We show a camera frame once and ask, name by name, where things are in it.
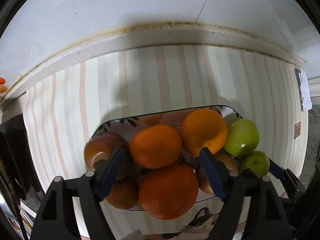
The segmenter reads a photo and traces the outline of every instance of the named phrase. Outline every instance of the leaf pattern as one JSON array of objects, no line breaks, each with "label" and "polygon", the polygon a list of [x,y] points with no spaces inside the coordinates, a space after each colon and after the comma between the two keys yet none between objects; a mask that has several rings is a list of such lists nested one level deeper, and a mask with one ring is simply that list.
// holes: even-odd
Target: leaf pattern
[{"label": "leaf pattern", "polygon": [[309,110],[309,124],[319,123],[319,116],[320,116],[320,106],[313,106],[313,108]]},{"label": "leaf pattern", "polygon": [[216,108],[216,111],[218,112],[218,114],[220,114],[222,116],[221,112],[217,108]]},{"label": "leaf pattern", "polygon": [[134,121],[132,121],[132,120],[130,120],[130,119],[127,119],[127,121],[128,121],[128,123],[131,124],[133,127],[137,127],[137,124],[136,124]]}]

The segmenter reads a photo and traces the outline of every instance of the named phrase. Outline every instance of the stain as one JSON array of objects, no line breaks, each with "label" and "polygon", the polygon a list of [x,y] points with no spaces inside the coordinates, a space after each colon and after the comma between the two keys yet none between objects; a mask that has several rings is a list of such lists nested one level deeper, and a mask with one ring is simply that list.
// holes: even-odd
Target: stain
[{"label": "stain", "polygon": [[[57,55],[61,54],[62,52],[66,52],[69,49],[74,48],[75,46],[81,46],[81,44],[88,44],[90,43],[90,41],[97,39],[101,36],[104,37],[112,37],[112,36],[116,36],[116,35],[121,35],[121,34],[126,34],[126,33],[133,33],[133,32],[142,32],[142,31],[151,31],[151,30],[169,30],[171,28],[177,28],[180,27],[181,29],[184,29],[185,27],[190,26],[192,27],[190,30],[196,28],[196,27],[203,27],[206,28],[207,31],[210,31],[210,28],[215,28],[218,29],[219,33],[223,34],[223,33],[227,33],[227,34],[232,34],[232,35],[237,35],[237,36],[242,36],[242,37],[247,37],[259,42],[263,42],[263,43],[267,43],[270,46],[275,46],[278,49],[282,50],[282,51],[286,51],[289,54],[292,54],[289,50],[284,49],[279,47],[277,44],[275,44],[274,42],[268,41],[267,39],[261,38],[255,34],[249,33],[249,32],[245,32],[245,31],[241,31],[241,30],[237,30],[237,29],[233,29],[230,27],[225,27],[225,26],[220,26],[220,25],[214,25],[214,24],[204,24],[204,23],[196,23],[196,22],[148,22],[148,23],[144,23],[144,24],[139,24],[139,25],[135,25],[135,26],[130,26],[130,27],[125,27],[125,28],[121,28],[121,29],[116,29],[116,30],[111,30],[111,31],[107,31],[107,32],[100,32],[97,33],[95,35],[92,35],[86,39],[83,39],[81,41],[75,42],[67,47],[64,47],[63,49],[59,50],[58,52],[56,52],[55,54],[49,56],[48,58],[46,58],[45,60],[43,60],[42,62],[40,62],[38,65],[36,65],[34,68],[30,69],[28,72],[26,72],[23,76],[21,76],[10,88],[9,90],[6,92],[6,94],[0,99],[0,103],[2,103],[5,99],[6,99],[6,95],[18,84],[22,81],[23,78],[25,78],[26,76],[28,76],[30,73],[32,73],[35,69],[37,69],[39,66],[41,66],[42,64],[44,64],[46,61],[56,57]],[[163,45],[167,45],[167,43],[165,44],[157,44],[157,46],[163,46]],[[226,45],[221,45],[221,44],[203,44],[203,45],[208,45],[208,46],[216,46],[216,47],[223,47],[223,48],[232,48],[232,49],[237,49],[237,50],[241,50],[241,51],[247,51],[247,52],[251,52],[251,53],[256,53],[259,55],[264,55],[267,57],[271,57],[274,58],[276,60],[279,60],[281,62],[286,62],[289,64],[292,64],[296,67],[299,67],[299,65],[296,65],[292,62],[289,62],[287,60],[284,60],[282,58],[267,54],[267,53],[263,53],[260,51],[256,51],[256,50],[251,50],[251,49],[244,49],[241,47],[235,47],[235,46],[226,46]]]}]

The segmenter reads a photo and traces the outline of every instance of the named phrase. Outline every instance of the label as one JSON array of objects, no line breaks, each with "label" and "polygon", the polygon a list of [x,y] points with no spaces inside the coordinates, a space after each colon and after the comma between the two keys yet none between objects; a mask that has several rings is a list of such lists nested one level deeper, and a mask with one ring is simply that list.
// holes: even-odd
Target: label
[{"label": "label", "polygon": [[301,122],[298,122],[294,125],[294,137],[293,139],[297,138],[301,133]]}]

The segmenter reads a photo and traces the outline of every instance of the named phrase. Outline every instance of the cat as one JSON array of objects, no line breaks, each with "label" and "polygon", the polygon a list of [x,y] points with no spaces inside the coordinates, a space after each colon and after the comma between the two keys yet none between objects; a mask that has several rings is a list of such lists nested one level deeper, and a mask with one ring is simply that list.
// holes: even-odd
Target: cat
[{"label": "cat", "polygon": [[180,232],[145,235],[146,240],[205,240],[213,229],[219,214],[210,214],[207,207],[201,208],[194,219]]}]

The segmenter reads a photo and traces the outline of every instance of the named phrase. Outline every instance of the orange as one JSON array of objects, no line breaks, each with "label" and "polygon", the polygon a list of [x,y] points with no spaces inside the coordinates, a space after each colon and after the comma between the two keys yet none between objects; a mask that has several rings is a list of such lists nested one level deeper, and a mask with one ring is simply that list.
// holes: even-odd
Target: orange
[{"label": "orange", "polygon": [[138,183],[130,176],[116,180],[106,200],[111,206],[129,209],[138,203]]},{"label": "orange", "polygon": [[203,147],[208,147],[215,154],[226,143],[228,127],[220,114],[204,108],[187,115],[181,125],[180,135],[184,148],[193,156],[199,156]]},{"label": "orange", "polygon": [[182,152],[182,141],[174,128],[157,124],[134,135],[130,142],[130,152],[136,163],[143,168],[161,168],[178,160]]},{"label": "orange", "polygon": [[4,92],[7,92],[8,91],[8,87],[5,86],[5,85],[0,85],[0,94],[1,93],[4,93]]},{"label": "orange", "polygon": [[150,216],[172,220],[192,208],[198,196],[198,187],[192,168],[173,164],[152,170],[143,178],[139,201]]}]

